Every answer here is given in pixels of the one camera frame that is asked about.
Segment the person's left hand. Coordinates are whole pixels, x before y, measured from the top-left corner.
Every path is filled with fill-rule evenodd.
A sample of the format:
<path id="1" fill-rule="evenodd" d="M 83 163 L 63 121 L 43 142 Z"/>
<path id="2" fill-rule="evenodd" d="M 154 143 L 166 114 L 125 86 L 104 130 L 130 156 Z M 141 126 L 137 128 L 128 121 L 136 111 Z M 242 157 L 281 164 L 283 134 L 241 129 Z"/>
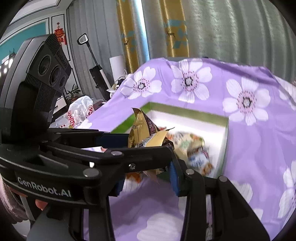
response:
<path id="1" fill-rule="evenodd" d="M 17 195 L 19 195 L 19 196 L 21 196 L 21 197 L 27 197 L 27 195 L 25 195 L 25 194 L 23 194 L 23 193 L 20 193 L 20 192 L 18 192 L 17 190 L 15 190 L 15 189 L 13 189 L 13 188 L 11 188 L 11 187 L 9 187 L 9 189 L 12 191 L 12 192 L 14 192 L 15 194 L 17 194 Z M 44 201 L 41 201 L 41 200 L 35 200 L 35 203 L 36 203 L 36 206 L 39 208 L 39 209 L 41 209 L 42 211 L 46 208 L 46 206 L 47 206 L 47 202 L 44 202 Z"/>

